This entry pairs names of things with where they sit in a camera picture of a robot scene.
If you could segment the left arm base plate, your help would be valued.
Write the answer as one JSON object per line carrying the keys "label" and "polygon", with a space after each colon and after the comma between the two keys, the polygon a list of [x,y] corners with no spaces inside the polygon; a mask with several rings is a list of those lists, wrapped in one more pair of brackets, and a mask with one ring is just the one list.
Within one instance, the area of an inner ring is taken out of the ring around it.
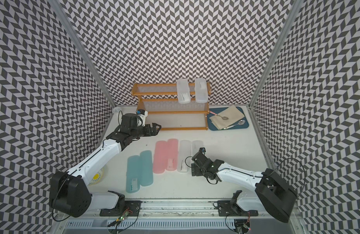
{"label": "left arm base plate", "polygon": [[99,216],[101,217],[118,217],[122,216],[124,211],[127,211],[130,217],[137,217],[141,210],[142,202],[139,200],[125,201],[124,204],[118,204],[113,209],[102,209]]}

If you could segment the teal pencil case left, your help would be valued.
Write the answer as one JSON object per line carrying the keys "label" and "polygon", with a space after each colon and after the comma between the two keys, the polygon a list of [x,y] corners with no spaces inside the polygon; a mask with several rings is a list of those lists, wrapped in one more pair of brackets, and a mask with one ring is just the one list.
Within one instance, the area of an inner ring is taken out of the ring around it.
{"label": "teal pencil case left", "polygon": [[131,156],[127,159],[127,172],[126,172],[126,192],[136,193],[140,190],[140,169],[141,162],[138,155]]}

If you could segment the teal pencil case right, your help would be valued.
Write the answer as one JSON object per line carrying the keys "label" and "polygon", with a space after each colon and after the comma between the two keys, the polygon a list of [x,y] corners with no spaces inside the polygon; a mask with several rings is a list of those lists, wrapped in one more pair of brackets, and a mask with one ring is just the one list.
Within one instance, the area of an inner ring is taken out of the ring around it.
{"label": "teal pencil case right", "polygon": [[140,183],[141,186],[150,186],[153,184],[153,161],[152,152],[149,150],[140,153]]}

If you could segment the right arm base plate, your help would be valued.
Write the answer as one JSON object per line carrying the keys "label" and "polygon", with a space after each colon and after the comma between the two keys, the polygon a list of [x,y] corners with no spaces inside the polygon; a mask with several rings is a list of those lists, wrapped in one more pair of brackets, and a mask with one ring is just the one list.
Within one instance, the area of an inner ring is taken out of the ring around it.
{"label": "right arm base plate", "polygon": [[230,201],[228,200],[218,200],[216,209],[218,210],[218,214],[221,217],[227,217],[227,216],[254,217],[259,215],[258,211],[256,210],[245,211],[236,204],[231,204]]}

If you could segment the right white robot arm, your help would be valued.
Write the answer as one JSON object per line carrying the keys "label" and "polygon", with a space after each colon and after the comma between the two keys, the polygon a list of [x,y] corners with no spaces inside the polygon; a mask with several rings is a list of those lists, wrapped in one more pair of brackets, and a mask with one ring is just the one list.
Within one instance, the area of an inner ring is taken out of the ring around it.
{"label": "right white robot arm", "polygon": [[230,207],[238,216],[242,215],[241,212],[266,211],[280,222],[289,222],[298,194],[275,170],[267,168],[264,172],[254,172],[234,167],[222,160],[212,161],[206,157],[203,148],[191,161],[192,176],[229,182],[255,192],[257,201],[244,199],[240,190],[234,193]]}

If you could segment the teal pencil case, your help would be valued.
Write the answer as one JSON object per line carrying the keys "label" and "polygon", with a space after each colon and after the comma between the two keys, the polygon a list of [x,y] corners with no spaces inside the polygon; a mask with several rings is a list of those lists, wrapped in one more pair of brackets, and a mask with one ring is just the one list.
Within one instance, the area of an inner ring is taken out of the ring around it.
{"label": "teal pencil case", "polygon": [[153,161],[152,152],[149,150],[140,153],[140,183],[141,186],[150,186],[153,184]]}
{"label": "teal pencil case", "polygon": [[127,159],[127,172],[126,172],[126,192],[136,193],[140,190],[140,169],[141,162],[138,155],[131,156]]}

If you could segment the pink pencil case left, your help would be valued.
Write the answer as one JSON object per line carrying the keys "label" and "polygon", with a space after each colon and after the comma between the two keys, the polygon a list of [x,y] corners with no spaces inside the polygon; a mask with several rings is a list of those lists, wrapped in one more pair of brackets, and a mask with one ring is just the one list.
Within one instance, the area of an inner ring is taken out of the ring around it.
{"label": "pink pencil case left", "polygon": [[167,142],[158,141],[156,142],[154,159],[153,159],[153,173],[162,174],[166,169],[167,160]]}

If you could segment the orange wooden three-tier shelf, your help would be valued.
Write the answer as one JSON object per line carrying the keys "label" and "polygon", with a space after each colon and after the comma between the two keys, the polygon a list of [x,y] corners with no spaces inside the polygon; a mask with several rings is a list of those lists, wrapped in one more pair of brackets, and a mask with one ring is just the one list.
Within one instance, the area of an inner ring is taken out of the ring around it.
{"label": "orange wooden three-tier shelf", "polygon": [[175,83],[133,85],[131,95],[138,98],[138,109],[148,111],[149,119],[158,120],[164,131],[208,130],[209,103],[195,99],[195,83],[190,83],[189,103],[179,103]]}

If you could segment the clear pencil case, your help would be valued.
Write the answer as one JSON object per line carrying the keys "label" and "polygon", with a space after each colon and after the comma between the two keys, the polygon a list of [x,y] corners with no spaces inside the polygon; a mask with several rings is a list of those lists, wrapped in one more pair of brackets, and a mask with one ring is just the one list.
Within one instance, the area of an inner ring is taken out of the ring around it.
{"label": "clear pencil case", "polygon": [[190,168],[189,159],[192,153],[192,144],[189,140],[181,140],[179,143],[179,151],[178,151],[178,165],[177,172],[179,173],[187,173]]}
{"label": "clear pencil case", "polygon": [[206,79],[204,78],[195,79],[195,98],[197,103],[208,102],[208,86]]}
{"label": "clear pencil case", "polygon": [[201,140],[195,140],[192,142],[192,156],[199,152],[200,148],[204,148],[204,143]]}
{"label": "clear pencil case", "polygon": [[178,79],[176,81],[177,98],[180,104],[187,104],[191,101],[189,83],[185,79]]}

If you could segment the aluminium front rail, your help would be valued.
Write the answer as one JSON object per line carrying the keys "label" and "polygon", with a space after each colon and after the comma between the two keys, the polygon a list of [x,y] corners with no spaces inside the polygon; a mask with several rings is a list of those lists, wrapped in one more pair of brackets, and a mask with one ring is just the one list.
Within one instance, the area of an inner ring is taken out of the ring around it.
{"label": "aluminium front rail", "polygon": [[[168,216],[168,217],[186,217],[186,216],[219,216],[216,209],[216,200],[204,200],[204,199],[175,199],[175,200],[141,200],[141,210],[138,215],[141,216]],[[284,223],[288,223],[290,218],[281,219],[277,213],[269,213],[264,210],[263,207],[257,208],[242,208],[245,211],[256,210],[259,213],[259,217],[264,216],[268,218],[274,218]],[[100,211],[102,209],[89,209],[81,215],[71,215],[72,218],[82,218],[85,216],[97,216],[100,217]]]}

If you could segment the pink pencil case right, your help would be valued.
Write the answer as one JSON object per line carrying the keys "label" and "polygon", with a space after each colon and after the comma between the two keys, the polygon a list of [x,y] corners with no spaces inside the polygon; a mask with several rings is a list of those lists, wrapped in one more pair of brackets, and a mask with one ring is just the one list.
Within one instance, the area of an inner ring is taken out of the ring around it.
{"label": "pink pencil case right", "polygon": [[178,147],[179,141],[175,138],[167,141],[167,171],[175,171],[178,164]]}

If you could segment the beige folded cloth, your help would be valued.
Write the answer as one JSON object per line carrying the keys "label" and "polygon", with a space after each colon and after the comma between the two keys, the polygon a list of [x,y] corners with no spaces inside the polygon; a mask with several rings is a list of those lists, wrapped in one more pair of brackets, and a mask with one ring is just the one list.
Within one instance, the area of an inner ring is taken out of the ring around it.
{"label": "beige folded cloth", "polygon": [[234,105],[222,110],[218,110],[217,108],[210,109],[209,113],[211,114],[209,118],[211,123],[218,130],[227,128],[245,118],[245,115]]}

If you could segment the round patterned plate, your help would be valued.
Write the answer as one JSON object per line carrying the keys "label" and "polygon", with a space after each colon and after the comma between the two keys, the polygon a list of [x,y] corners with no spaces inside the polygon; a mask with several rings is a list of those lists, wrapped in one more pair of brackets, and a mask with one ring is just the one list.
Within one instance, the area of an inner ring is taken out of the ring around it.
{"label": "round patterned plate", "polygon": [[99,183],[102,180],[102,178],[104,177],[104,174],[105,174],[105,168],[103,167],[93,176],[89,185],[95,185],[95,184]]}

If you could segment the small clear plastic cup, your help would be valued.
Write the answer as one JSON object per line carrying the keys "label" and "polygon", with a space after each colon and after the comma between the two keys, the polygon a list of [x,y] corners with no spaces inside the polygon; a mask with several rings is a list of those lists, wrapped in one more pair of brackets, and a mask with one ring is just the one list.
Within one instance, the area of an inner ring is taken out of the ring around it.
{"label": "small clear plastic cup", "polygon": [[119,114],[119,113],[122,113],[122,108],[121,107],[114,107],[112,109],[112,113],[115,115],[115,114]]}

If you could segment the pink pencil case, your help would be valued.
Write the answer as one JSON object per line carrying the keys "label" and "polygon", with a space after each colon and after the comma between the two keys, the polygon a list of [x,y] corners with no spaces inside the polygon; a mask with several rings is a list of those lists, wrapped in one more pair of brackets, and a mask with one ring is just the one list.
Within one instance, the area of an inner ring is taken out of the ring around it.
{"label": "pink pencil case", "polygon": [[167,142],[158,141],[156,142],[154,159],[153,159],[153,173],[162,174],[166,169],[167,160]]}
{"label": "pink pencil case", "polygon": [[175,138],[167,141],[167,171],[175,171],[178,164],[178,147],[179,141]]}

